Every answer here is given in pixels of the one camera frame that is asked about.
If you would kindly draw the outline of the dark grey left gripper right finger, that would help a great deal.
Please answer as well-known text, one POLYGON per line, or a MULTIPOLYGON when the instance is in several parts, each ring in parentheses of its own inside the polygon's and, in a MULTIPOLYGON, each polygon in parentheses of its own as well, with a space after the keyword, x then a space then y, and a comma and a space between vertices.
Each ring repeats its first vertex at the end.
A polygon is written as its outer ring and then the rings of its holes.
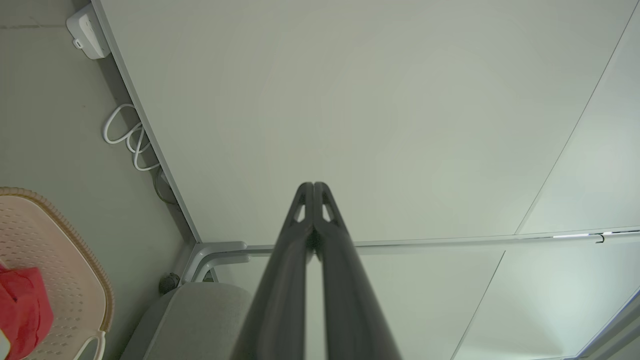
POLYGON ((314 248, 322 264, 329 360, 399 360, 402 356, 338 205, 314 184, 314 248))

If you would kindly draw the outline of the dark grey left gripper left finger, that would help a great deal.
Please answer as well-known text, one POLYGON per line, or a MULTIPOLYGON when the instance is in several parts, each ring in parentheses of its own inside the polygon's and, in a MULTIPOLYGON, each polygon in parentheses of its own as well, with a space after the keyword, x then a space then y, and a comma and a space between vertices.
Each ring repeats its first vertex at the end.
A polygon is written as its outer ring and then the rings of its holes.
POLYGON ((311 182, 286 214, 231 358, 301 360, 305 354, 307 240, 313 233, 311 182))

